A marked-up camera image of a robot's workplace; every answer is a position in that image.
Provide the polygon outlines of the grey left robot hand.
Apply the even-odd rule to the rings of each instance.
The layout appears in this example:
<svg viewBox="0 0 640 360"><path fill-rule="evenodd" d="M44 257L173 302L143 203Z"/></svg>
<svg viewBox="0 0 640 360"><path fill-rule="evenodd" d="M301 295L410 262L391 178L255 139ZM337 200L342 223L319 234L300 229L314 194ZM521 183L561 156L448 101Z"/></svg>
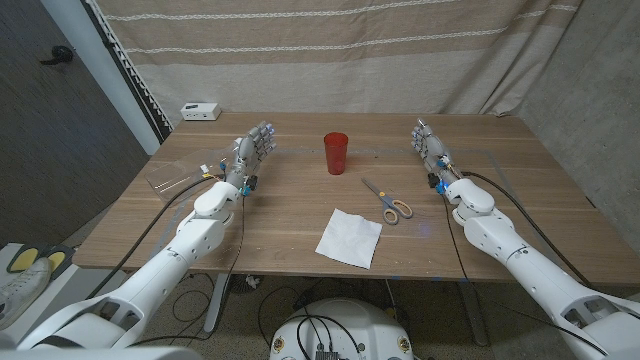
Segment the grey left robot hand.
<svg viewBox="0 0 640 360"><path fill-rule="evenodd" d="M262 161L276 148L274 133L273 125L263 121L237 141L226 173L227 183L240 188L257 174Z"/></svg>

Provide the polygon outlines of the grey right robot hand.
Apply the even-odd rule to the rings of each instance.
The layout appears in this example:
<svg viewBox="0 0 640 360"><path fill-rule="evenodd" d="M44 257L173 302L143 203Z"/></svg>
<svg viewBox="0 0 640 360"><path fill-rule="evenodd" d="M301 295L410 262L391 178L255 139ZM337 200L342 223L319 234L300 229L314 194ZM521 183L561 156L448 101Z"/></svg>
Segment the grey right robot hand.
<svg viewBox="0 0 640 360"><path fill-rule="evenodd" d="M417 125L411 132L411 136L411 146L423 161L431 187L446 189L461 178L451 152L422 118L417 119Z"/></svg>

